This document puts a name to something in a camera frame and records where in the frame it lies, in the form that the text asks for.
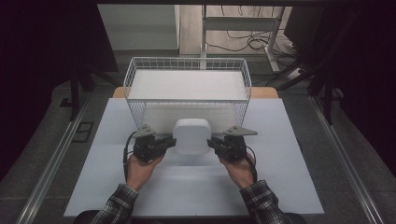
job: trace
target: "black curtain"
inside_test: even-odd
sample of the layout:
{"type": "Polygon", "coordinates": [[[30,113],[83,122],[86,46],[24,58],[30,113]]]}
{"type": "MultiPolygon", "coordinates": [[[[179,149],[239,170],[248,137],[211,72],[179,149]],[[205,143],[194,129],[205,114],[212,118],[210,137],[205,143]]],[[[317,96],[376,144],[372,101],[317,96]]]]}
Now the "black curtain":
{"type": "Polygon", "coordinates": [[[5,0],[0,31],[3,178],[44,117],[54,87],[85,64],[118,68],[95,3],[5,0]]]}
{"type": "Polygon", "coordinates": [[[341,107],[396,175],[395,3],[369,4],[338,52],[341,107]]]}

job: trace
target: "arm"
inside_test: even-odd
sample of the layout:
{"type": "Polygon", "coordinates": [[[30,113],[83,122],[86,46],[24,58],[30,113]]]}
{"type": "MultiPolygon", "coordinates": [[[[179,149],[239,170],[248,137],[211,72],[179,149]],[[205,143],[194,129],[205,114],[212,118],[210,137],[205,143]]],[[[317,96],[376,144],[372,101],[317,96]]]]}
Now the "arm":
{"type": "Polygon", "coordinates": [[[231,180],[240,188],[250,216],[258,224],[288,224],[289,218],[277,207],[278,199],[268,188],[264,180],[253,183],[253,174],[248,162],[243,159],[237,162],[227,162],[219,158],[230,175],[231,180]]]}
{"type": "Polygon", "coordinates": [[[151,162],[142,162],[134,155],[128,159],[126,184],[119,184],[116,192],[108,199],[105,208],[92,221],[93,223],[125,223],[134,210],[138,191],[149,181],[154,168],[163,160],[163,156],[151,162]]]}

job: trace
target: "human hand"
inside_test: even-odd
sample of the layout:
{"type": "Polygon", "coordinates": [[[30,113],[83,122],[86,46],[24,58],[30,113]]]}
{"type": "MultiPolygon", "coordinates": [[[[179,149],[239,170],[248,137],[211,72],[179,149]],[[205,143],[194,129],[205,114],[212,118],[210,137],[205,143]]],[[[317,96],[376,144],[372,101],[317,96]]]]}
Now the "human hand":
{"type": "MultiPolygon", "coordinates": [[[[251,155],[248,153],[248,157],[251,161],[254,161],[251,155]]],[[[253,184],[253,173],[251,173],[250,165],[246,159],[240,161],[228,162],[223,158],[219,158],[221,164],[225,166],[228,171],[228,175],[231,180],[240,188],[245,189],[253,184]]]]}
{"type": "Polygon", "coordinates": [[[160,157],[155,158],[150,162],[140,161],[135,155],[131,155],[128,159],[128,175],[126,184],[136,190],[139,191],[146,182],[148,182],[149,178],[154,171],[154,168],[163,160],[163,154],[160,157]]]}

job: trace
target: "sleeve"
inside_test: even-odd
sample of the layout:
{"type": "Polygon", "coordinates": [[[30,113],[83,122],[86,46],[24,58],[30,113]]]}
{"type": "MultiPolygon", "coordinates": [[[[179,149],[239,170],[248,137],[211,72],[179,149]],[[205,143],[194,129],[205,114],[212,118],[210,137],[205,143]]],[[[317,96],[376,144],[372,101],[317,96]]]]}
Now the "sleeve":
{"type": "Polygon", "coordinates": [[[290,224],[289,218],[278,208],[278,198],[265,180],[239,191],[250,216],[258,224],[290,224]]]}
{"type": "Polygon", "coordinates": [[[137,196],[137,191],[125,184],[119,184],[117,190],[108,199],[105,208],[93,218],[92,224],[125,223],[134,210],[134,202],[137,196]]]}

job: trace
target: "white wire basket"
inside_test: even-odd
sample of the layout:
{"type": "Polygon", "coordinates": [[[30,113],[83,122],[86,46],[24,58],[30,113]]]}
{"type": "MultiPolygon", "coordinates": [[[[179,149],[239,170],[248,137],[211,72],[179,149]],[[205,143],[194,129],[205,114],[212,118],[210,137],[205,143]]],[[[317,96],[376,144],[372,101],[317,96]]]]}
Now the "white wire basket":
{"type": "Polygon", "coordinates": [[[206,119],[222,133],[242,126],[251,81],[244,59],[132,58],[124,94],[137,128],[172,133],[179,119],[206,119]]]}

